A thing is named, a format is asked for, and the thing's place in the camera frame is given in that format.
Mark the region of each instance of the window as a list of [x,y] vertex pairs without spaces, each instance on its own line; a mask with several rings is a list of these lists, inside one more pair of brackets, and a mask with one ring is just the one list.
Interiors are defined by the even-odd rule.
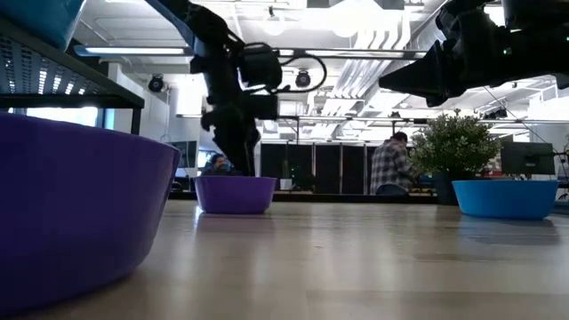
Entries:
[[28,116],[35,116],[56,121],[65,121],[72,124],[96,126],[99,110],[95,107],[29,108],[26,114]]

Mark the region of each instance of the plaid shirt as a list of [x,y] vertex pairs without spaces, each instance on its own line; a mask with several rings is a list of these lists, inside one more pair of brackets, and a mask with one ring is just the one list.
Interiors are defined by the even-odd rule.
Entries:
[[395,184],[409,189],[413,179],[413,168],[407,163],[407,149],[394,141],[386,141],[373,152],[372,186],[370,195],[386,184]]

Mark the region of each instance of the table surface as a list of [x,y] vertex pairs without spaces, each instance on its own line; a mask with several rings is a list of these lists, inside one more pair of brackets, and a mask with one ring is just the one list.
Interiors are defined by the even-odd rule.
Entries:
[[13,319],[564,319],[569,219],[477,220],[407,204],[171,201],[125,280]]

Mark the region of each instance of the purple bowl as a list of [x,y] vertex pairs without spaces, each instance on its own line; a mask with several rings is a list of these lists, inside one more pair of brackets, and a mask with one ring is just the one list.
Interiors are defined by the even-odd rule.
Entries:
[[0,114],[0,317],[108,284],[146,258],[180,152]]
[[209,213],[264,213],[273,200],[275,178],[201,176],[196,178],[197,201]]

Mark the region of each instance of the metal shelf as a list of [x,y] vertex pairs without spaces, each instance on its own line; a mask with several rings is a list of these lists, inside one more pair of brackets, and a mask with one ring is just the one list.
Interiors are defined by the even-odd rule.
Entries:
[[132,109],[132,133],[140,130],[144,99],[83,62],[0,17],[1,108]]

